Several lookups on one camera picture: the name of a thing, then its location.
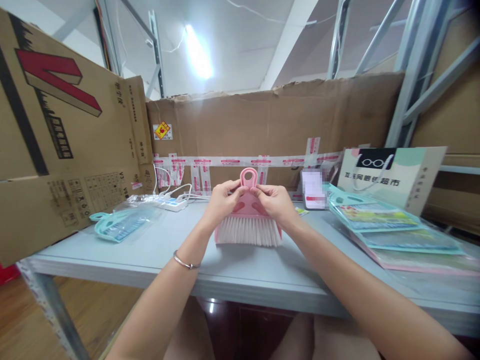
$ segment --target ceiling light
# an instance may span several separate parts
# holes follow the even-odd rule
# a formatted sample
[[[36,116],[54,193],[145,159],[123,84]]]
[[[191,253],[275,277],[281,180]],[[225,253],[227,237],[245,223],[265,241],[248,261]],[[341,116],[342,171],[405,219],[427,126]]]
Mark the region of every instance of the ceiling light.
[[[186,45],[188,48],[190,63],[199,77],[203,79],[211,78],[212,66],[207,53],[202,45],[200,45],[199,39],[197,38],[193,27],[191,25],[187,25],[185,26],[185,29],[187,34]]]

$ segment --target table leg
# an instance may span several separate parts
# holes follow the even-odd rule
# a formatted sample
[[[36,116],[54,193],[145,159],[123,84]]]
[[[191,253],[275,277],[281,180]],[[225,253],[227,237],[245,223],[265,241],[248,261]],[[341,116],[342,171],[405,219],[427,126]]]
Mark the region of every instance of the table leg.
[[[34,272],[28,259],[17,262],[17,266],[66,354],[72,360],[89,359],[89,353],[62,301],[54,277]]]

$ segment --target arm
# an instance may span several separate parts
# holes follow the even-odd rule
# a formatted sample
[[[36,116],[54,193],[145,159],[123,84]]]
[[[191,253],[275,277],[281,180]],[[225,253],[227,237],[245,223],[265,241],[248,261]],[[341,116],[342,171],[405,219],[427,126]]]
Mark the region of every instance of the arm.
[[[212,232],[248,190],[239,185],[240,180],[215,186],[205,214],[177,251],[184,263],[202,261]],[[198,268],[189,270],[172,258],[138,300],[107,360],[163,359],[198,273]]]
[[[283,186],[257,185],[250,191],[387,359],[473,358],[430,315],[302,221]]]

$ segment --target phone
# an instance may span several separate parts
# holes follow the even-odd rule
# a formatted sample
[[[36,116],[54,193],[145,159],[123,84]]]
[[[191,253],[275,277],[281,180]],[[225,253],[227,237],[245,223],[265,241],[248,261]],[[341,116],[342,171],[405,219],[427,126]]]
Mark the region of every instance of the phone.
[[[300,172],[301,194],[307,210],[325,210],[328,207],[328,191],[322,169],[304,168]]]

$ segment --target hand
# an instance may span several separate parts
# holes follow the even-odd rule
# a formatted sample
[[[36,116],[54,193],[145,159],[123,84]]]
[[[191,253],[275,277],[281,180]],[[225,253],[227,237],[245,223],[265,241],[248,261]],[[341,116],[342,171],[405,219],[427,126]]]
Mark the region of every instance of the hand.
[[[257,184],[256,187],[250,188],[250,192],[260,200],[266,212],[283,229],[288,224],[300,220],[289,193],[283,186]]]
[[[216,227],[233,211],[235,205],[239,202],[239,198],[248,190],[248,187],[240,186],[240,179],[218,184],[211,192],[210,202],[206,207],[203,218]]]

